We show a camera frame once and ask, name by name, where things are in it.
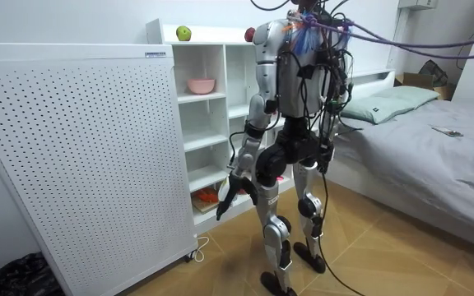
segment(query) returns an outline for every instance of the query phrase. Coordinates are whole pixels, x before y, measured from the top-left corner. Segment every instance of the red apple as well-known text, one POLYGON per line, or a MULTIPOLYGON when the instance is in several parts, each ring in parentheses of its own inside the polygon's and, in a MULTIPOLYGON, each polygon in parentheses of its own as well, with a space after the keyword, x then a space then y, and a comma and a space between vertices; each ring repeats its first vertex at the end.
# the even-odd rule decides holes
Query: red apple
POLYGON ((252 42, 254 35, 255 35, 255 29, 249 28, 246 30, 246 33, 244 33, 244 40, 246 40, 246 42, 252 42))

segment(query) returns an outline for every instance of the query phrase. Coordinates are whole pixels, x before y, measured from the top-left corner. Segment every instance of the robot leg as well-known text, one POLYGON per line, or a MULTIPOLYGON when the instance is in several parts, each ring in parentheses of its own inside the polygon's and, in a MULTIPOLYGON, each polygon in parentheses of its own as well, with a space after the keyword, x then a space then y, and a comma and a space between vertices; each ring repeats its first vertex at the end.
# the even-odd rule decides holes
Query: robot leg
POLYGON ((261 283, 274 295, 297 296, 291 288, 288 276, 292 264, 288 241, 291 226, 287 218, 277 215, 278 183, 273 187, 265 187, 258 183, 255 185, 258 189, 256 209, 263 225, 264 247, 267 259, 274 270, 274 273, 263 272, 261 283))
POLYGON ((327 266, 320 256, 319 238, 323 235, 323 207, 321 201, 312 195, 312 185, 317 163, 314 160, 303 160, 294 164, 294 182, 297 207, 300 212, 300 223, 306 238, 306 245, 295 243, 294 251, 318 273, 324 273, 327 266))

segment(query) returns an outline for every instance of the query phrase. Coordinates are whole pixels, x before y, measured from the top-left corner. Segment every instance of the gray bed sheet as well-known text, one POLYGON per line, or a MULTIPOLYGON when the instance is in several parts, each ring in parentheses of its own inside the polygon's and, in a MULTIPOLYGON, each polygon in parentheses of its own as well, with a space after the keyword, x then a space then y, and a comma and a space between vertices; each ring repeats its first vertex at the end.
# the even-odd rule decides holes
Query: gray bed sheet
POLYGON ((404 196, 474 226, 474 105, 436 100, 379 125, 344 121, 364 130, 339 136, 337 155, 361 162, 404 196))

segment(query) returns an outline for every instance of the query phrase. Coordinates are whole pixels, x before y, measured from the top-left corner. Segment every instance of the pink bowl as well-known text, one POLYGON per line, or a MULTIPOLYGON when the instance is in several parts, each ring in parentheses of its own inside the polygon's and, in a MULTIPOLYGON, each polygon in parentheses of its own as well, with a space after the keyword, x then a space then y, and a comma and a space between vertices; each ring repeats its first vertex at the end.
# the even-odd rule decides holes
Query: pink bowl
POLYGON ((215 88, 215 79, 188 79, 188 88, 197 95, 209 94, 215 88))

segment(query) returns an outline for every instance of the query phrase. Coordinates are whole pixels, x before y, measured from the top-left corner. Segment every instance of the humanoid robot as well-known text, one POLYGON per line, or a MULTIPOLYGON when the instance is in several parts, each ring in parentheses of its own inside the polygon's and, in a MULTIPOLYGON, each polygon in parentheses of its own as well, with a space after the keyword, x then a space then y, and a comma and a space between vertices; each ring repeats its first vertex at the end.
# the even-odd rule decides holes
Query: humanoid robot
MULTIPOLYGON (((326 263, 320 255, 319 239, 323 235, 323 205, 311 189, 316 170, 327 172, 338 113, 351 93, 346 75, 346 42, 341 38, 332 42, 327 32, 298 21, 311 13, 316 2, 301 0, 297 12, 290 11, 286 19, 268 22, 255 32, 259 92, 251 98, 243 145, 219 192, 216 213, 220 219, 241 189, 251 196, 263 225, 267 259, 274 270, 264 272, 261 282, 275 295, 296 295, 288 276, 292 263, 288 240, 291 226, 285 217, 277 215, 277 177, 288 164, 293 164, 297 206, 306 237, 305 243, 294 244, 294 251, 323 273, 326 263), (259 151, 275 112, 286 119, 285 126, 275 144, 259 151), (309 121, 319 114, 322 117, 317 136, 311 132, 309 121), (252 173, 252 180, 245 177, 247 172, 252 173)), ((326 13, 313 16, 328 25, 342 23, 326 13)))

